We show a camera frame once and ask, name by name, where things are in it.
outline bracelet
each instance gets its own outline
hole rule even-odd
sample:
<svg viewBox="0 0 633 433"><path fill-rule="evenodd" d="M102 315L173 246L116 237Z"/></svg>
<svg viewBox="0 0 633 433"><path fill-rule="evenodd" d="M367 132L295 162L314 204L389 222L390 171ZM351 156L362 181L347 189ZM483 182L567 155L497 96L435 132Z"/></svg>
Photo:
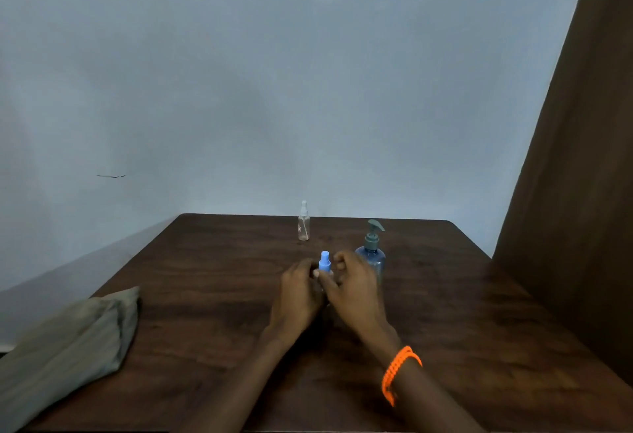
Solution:
<svg viewBox="0 0 633 433"><path fill-rule="evenodd" d="M391 392L391 382L396 377L396 374L398 374L400 366L402 366L408 358L415 358L418 360L420 366L422 366L420 357L413 352L410 346L405 346L403 349L398 351L398 354L391 362L391 365L389 365L389 368L387 368L385 375L382 377L382 394L385 398L387 398L387 401L391 404L391 406L396 404L396 399Z"/></svg>

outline pump dispenser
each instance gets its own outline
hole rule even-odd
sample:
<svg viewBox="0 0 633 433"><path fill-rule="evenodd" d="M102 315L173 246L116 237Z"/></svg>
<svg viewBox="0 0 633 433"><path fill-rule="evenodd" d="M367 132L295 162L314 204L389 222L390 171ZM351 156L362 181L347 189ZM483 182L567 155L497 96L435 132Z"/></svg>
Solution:
<svg viewBox="0 0 633 433"><path fill-rule="evenodd" d="M362 256L367 260L369 265L376 272L376 276L378 277L378 283L382 282L382 275L385 268L385 254L384 252L378 248L378 242L380 239L378 238L378 234L376 233L376 229L380 231L384 231L385 229L382 227L378 220L369 220L369 232L365 235L365 245L361 246L356 250L356 253Z"/></svg>

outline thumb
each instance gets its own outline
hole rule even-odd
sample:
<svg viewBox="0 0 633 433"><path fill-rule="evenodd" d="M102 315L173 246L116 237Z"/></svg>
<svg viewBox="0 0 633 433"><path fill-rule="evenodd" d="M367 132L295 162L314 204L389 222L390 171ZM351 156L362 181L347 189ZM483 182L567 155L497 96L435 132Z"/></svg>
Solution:
<svg viewBox="0 0 633 433"><path fill-rule="evenodd" d="M323 272L321 270L316 270L315 275L318 278L319 283L325 290L325 294L327 294L327 299L330 300L330 303L334 304L337 302L339 298L339 286L336 285L336 282L332 278L331 275L328 275L327 272Z"/></svg>

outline person's left hand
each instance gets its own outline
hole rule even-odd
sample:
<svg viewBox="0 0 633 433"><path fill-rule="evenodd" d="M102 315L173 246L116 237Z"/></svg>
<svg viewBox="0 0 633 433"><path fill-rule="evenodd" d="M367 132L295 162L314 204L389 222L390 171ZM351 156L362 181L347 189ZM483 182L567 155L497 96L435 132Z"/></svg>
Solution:
<svg viewBox="0 0 633 433"><path fill-rule="evenodd" d="M318 263L309 258L295 263L281 275L279 294L270 312L264 336L278 335L288 347L310 326L323 305L325 294L310 279Z"/></svg>

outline blue spray nozzle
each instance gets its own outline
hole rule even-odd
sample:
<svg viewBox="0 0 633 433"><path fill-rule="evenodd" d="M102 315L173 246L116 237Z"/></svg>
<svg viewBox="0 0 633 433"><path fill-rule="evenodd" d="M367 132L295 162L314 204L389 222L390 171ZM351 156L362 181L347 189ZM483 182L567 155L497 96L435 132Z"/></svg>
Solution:
<svg viewBox="0 0 633 433"><path fill-rule="evenodd" d="M329 251L322 251L321 252L321 260L319 260L318 262L318 269L322 270L324 272L329 272L330 271L330 252Z"/></svg>

